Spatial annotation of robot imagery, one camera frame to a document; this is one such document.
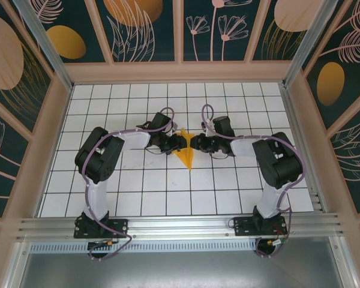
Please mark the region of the yellow paper sheet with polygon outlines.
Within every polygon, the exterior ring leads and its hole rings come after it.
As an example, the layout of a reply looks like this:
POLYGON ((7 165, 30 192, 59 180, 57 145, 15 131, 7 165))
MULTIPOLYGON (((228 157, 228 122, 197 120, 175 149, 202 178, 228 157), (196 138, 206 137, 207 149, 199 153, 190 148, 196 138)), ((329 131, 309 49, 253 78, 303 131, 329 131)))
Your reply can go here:
POLYGON ((181 132, 178 133, 179 136, 182 136, 187 141, 187 147, 181 149, 180 151, 175 151, 174 154, 182 161, 186 168, 191 171, 193 165, 194 151, 190 146, 191 139, 194 137, 194 134, 188 133, 184 128, 181 132))

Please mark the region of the aluminium corner post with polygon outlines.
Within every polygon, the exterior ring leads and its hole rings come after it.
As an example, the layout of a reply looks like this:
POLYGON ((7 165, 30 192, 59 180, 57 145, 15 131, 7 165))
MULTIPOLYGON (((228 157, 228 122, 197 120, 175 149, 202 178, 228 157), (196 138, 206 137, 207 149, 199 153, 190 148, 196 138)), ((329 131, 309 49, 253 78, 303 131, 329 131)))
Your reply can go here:
POLYGON ((345 0, 323 0, 315 13, 312 22, 310 23, 300 45, 297 48, 295 55, 287 69, 282 83, 284 89, 289 89, 300 69, 302 68, 305 60, 308 58, 309 53, 313 50, 314 45, 318 42, 326 24, 333 14, 336 14, 336 6, 338 2, 343 3, 345 0))
POLYGON ((64 10, 62 0, 12 0, 12 2, 63 85, 71 92, 73 83, 57 49, 43 26, 44 24, 52 24, 62 13, 64 10))

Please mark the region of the aluminium mounting rail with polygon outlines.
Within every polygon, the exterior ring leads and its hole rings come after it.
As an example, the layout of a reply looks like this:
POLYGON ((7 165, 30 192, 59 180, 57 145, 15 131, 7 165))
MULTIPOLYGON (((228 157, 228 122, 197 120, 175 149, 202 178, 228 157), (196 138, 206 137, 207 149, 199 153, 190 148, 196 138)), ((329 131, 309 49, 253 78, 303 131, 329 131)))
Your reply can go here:
MULTIPOLYGON (((143 241, 233 239, 232 218, 232 215, 131 217, 128 234, 143 241)), ((15 238, 20 241, 72 241, 74 221, 74 217, 25 218, 15 238)), ((335 213, 293 213, 289 236, 342 236, 343 232, 335 213)))

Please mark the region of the small controller circuit board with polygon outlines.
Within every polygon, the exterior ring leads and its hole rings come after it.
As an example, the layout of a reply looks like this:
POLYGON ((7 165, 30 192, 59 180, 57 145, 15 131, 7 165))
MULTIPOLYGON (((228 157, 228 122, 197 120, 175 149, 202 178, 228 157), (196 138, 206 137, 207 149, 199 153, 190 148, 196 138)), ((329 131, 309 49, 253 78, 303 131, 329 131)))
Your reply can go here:
POLYGON ((88 242, 87 250, 110 250, 113 244, 112 240, 88 242))
POLYGON ((267 239, 266 245, 269 247, 275 247, 275 246, 283 245, 287 240, 288 240, 287 237, 277 238, 277 239, 267 239))

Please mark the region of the grey metal sheet panel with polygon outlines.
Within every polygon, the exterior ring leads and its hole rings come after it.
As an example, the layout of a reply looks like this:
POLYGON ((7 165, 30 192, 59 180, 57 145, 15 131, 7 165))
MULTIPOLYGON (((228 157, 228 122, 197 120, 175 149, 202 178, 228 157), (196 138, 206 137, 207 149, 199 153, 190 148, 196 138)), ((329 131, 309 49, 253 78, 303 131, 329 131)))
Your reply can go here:
POLYGON ((250 251, 33 254, 20 288, 343 288, 332 259, 261 259, 250 251))

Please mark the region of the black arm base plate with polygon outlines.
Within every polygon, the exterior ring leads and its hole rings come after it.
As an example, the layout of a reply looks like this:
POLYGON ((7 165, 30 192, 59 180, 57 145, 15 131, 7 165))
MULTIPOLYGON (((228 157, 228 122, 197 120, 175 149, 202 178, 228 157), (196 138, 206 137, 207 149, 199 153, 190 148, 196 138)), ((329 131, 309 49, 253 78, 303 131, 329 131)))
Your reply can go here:
POLYGON ((109 239, 126 238, 128 230, 128 221, 126 219, 111 220, 108 219, 102 223, 110 229, 113 229, 122 235, 113 234, 111 231, 103 228, 92 219, 78 219, 75 221, 73 237, 75 239, 109 239))
POLYGON ((285 218, 276 215, 272 218, 262 217, 235 217, 233 228, 236 236, 277 236, 278 231, 287 234, 285 218))

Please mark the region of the aluminium side rail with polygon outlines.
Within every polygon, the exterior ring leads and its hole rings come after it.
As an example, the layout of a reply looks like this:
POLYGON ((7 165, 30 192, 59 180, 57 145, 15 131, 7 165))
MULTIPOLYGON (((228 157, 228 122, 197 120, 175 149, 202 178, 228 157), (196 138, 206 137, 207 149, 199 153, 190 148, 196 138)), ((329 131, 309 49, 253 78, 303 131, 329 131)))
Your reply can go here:
POLYGON ((316 170, 313 166, 313 160, 308 148, 308 143, 302 129, 302 125, 297 114, 297 109, 291 98, 289 90, 283 86, 280 86, 281 97, 286 109, 287 118, 290 123, 293 139, 297 150, 302 154, 302 157, 306 165, 305 175, 305 190, 310 196, 310 202, 314 212, 326 212, 325 201, 322 199, 321 187, 316 174, 316 170))

